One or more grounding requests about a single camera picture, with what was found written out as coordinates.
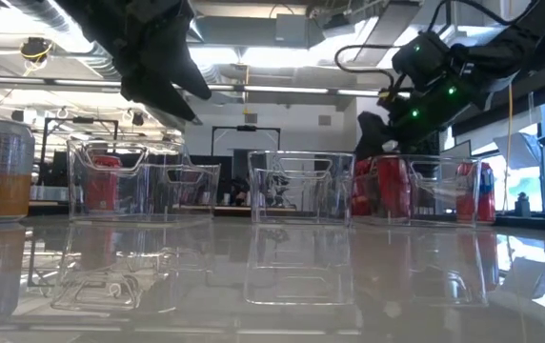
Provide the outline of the black monitor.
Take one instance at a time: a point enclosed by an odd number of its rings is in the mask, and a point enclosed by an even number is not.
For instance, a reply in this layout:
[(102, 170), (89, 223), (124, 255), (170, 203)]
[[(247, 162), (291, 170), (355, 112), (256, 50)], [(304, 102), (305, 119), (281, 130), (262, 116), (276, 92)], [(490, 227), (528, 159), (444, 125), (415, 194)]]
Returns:
[(73, 156), (73, 167), (70, 167), (69, 155), (66, 151), (56, 151), (51, 163), (42, 165), (42, 178), (40, 186), (67, 187), (69, 181), (75, 186), (87, 184), (92, 181), (96, 171), (86, 165), (87, 156), (94, 163), (96, 158), (110, 156), (106, 152), (93, 152), (88, 154), (77, 152)]

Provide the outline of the red cola can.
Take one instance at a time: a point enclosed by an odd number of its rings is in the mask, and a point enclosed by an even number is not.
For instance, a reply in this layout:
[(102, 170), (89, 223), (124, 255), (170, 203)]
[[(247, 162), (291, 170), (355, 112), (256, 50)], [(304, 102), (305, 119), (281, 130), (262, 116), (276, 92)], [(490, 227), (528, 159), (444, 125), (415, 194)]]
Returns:
[(85, 190), (85, 204), (88, 212), (115, 212), (118, 198), (118, 175), (114, 171), (122, 166), (121, 160), (113, 155), (94, 155), (95, 169), (89, 169)]
[(376, 160), (380, 199), (384, 213), (391, 218), (408, 217), (411, 184), (406, 162), (398, 156), (381, 156)]
[(355, 165), (353, 182), (352, 212), (353, 216), (365, 216), (371, 214), (371, 170), (373, 159), (360, 160)]

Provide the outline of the red strawberry Fanta can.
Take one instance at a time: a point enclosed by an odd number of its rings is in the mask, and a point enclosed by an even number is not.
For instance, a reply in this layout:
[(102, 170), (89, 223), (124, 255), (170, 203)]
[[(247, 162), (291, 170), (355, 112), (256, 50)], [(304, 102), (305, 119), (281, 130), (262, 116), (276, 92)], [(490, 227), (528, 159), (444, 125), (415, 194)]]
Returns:
[(463, 223), (495, 222), (495, 176), (486, 162), (479, 163), (479, 176), (475, 176), (475, 163), (462, 163), (456, 175), (463, 182), (464, 191), (456, 198), (457, 220)]

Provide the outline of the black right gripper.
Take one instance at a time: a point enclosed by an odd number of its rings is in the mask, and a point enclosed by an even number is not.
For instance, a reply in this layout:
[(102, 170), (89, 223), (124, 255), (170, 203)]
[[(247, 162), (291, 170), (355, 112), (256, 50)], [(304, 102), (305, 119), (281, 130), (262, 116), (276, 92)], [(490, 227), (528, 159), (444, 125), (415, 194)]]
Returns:
[(462, 110), (463, 90), (451, 80), (445, 80), (426, 93), (395, 103), (390, 111), (389, 127), (379, 115), (363, 111), (357, 116), (361, 136), (355, 147), (356, 159), (383, 154), (383, 145), (392, 138), (399, 143), (417, 143), (431, 133), (424, 141), (425, 153), (440, 155), (454, 146), (454, 137), (451, 129), (438, 130)]

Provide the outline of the silver metal tray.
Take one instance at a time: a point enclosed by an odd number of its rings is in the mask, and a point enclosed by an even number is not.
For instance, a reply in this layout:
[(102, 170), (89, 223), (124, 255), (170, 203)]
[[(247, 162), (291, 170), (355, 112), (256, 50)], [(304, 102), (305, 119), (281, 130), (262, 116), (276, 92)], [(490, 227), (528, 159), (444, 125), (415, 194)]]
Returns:
[(31, 186), (31, 201), (68, 202), (69, 189), (56, 186)]

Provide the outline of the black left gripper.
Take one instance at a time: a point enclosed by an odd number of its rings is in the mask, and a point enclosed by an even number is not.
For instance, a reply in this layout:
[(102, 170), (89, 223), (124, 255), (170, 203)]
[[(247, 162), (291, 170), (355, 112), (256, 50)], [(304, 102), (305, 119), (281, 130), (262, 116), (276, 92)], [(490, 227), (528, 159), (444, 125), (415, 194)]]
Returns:
[(195, 113), (168, 77), (201, 99), (212, 92), (187, 44), (189, 0), (57, 0), (84, 36), (112, 57), (122, 76), (122, 95), (186, 121)]

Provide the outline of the wooden background desk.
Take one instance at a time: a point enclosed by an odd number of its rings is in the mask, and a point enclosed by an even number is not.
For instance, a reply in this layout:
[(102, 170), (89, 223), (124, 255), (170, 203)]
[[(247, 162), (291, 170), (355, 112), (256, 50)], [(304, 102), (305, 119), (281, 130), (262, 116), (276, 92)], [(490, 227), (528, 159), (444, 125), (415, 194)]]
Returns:
[[(188, 211), (213, 211), (213, 212), (250, 212), (251, 207), (233, 207), (233, 206), (204, 206), (204, 205), (173, 205), (174, 209), (185, 209)], [(259, 209), (266, 212), (297, 212), (294, 208), (263, 208)]]

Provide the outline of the silver and orange soda can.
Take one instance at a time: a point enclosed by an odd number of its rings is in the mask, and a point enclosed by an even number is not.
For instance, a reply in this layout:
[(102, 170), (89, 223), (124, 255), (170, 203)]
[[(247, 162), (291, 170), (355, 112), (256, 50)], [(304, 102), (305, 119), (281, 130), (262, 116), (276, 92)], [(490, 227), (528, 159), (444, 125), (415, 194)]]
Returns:
[(0, 222), (28, 214), (34, 145), (28, 125), (0, 119)]

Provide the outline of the clear plastic bin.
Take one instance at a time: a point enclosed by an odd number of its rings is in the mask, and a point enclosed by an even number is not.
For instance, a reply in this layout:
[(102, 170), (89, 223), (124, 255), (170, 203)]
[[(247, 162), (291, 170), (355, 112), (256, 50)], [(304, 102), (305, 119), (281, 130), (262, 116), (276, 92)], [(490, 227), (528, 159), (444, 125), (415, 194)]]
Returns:
[[(401, 157), (407, 165), (411, 184), (411, 206), (408, 217), (391, 218), (384, 213), (378, 185), (376, 160), (381, 156)], [(475, 176), (479, 176), (478, 159), (467, 157), (444, 157), (414, 154), (385, 154), (372, 157), (372, 181), (370, 183), (371, 214), (353, 218), (375, 225), (416, 227), (468, 227), (475, 226), (459, 222), (456, 215), (456, 198), (464, 191), (463, 182), (456, 175), (462, 163), (475, 163)]]
[[(248, 167), (254, 223), (351, 224), (354, 154), (251, 151)], [(263, 208), (294, 208), (297, 212), (259, 210)]]
[(214, 207), (220, 166), (197, 165), (182, 140), (71, 140), (67, 143), (70, 167), (77, 152), (106, 152), (118, 157), (115, 212), (88, 212), (85, 204), (87, 184), (69, 181), (69, 217), (73, 222), (120, 222), (172, 225), (204, 221), (213, 211), (174, 209), (173, 205)]

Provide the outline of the long ceiling light bar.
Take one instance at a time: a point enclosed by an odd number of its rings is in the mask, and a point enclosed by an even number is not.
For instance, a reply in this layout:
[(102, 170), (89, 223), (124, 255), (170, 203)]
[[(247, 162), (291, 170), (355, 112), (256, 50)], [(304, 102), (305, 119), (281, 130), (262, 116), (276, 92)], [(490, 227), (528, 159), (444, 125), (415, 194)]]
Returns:
[[(0, 88), (3, 88), (4, 86), (17, 89), (95, 89), (102, 92), (119, 91), (121, 88), (119, 81), (0, 76)], [(377, 97), (379, 95), (379, 91), (377, 90), (348, 90), (294, 86), (209, 84), (208, 87), (211, 91), (216, 92), (270, 92), (351, 97)]]

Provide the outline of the black metal frame stand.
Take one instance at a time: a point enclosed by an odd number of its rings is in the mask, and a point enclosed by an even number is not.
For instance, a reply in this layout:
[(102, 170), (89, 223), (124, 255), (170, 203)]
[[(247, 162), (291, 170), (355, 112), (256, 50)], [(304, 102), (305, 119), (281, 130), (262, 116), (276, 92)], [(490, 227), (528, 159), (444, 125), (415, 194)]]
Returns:
[(217, 130), (231, 130), (231, 131), (274, 131), (277, 134), (276, 138), (276, 150), (281, 150), (281, 129), (280, 128), (270, 128), (270, 127), (257, 127), (254, 125), (239, 125), (239, 126), (212, 126), (211, 131), (211, 144), (210, 144), (210, 156), (214, 156), (214, 145), (215, 145), (215, 132)]
[(112, 132), (112, 139), (116, 140), (119, 133), (119, 121), (118, 120), (111, 120), (111, 119), (98, 119), (98, 118), (92, 118), (92, 117), (85, 117), (85, 116), (76, 116), (73, 118), (51, 118), (46, 117), (44, 119), (44, 128), (42, 133), (42, 143), (41, 143), (41, 150), (40, 150), (40, 160), (37, 163), (37, 165), (40, 167), (40, 172), (38, 174), (38, 179), (36, 182), (37, 186), (43, 186), (44, 185), (44, 174), (43, 174), (43, 165), (45, 163), (45, 156), (46, 156), (46, 149), (48, 144), (48, 137), (50, 134), (52, 134), (54, 131), (60, 128), (62, 124), (65, 124), (66, 122), (72, 122), (73, 124), (84, 124), (84, 125), (94, 125), (95, 123), (105, 125), (106, 123), (113, 124), (113, 132)]

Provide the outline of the grey rectangular ceiling duct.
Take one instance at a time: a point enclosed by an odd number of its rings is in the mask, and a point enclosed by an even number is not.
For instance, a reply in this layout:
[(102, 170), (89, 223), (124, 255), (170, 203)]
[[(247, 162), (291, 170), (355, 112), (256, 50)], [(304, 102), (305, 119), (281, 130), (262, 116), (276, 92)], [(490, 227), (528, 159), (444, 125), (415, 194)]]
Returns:
[(322, 30), (303, 15), (207, 16), (195, 24), (203, 43), (212, 46), (309, 49), (324, 40)]

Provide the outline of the small dark bottle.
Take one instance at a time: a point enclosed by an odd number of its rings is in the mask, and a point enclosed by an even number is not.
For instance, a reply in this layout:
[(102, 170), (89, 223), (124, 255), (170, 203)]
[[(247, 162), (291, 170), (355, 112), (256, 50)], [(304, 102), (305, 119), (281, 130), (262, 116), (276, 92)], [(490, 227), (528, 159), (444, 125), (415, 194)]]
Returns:
[(520, 192), (515, 201), (515, 215), (519, 217), (530, 217), (531, 207), (529, 196), (525, 192)]

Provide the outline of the black round ceiling device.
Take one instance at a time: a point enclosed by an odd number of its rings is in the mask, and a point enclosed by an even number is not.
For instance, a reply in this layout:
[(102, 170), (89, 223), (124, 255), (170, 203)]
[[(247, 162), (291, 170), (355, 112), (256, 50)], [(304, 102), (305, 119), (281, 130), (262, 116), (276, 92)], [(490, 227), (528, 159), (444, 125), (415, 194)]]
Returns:
[(43, 63), (53, 50), (54, 43), (42, 37), (29, 37), (22, 43), (19, 52), (23, 58), (32, 63)]

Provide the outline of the white hanging sheet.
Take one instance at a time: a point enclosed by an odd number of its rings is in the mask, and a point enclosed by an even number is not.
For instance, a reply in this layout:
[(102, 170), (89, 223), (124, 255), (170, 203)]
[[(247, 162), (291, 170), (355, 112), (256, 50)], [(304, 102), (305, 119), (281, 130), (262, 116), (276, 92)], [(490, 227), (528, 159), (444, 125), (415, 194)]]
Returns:
[(494, 143), (512, 170), (541, 165), (541, 147), (535, 135), (516, 132), (497, 137)]

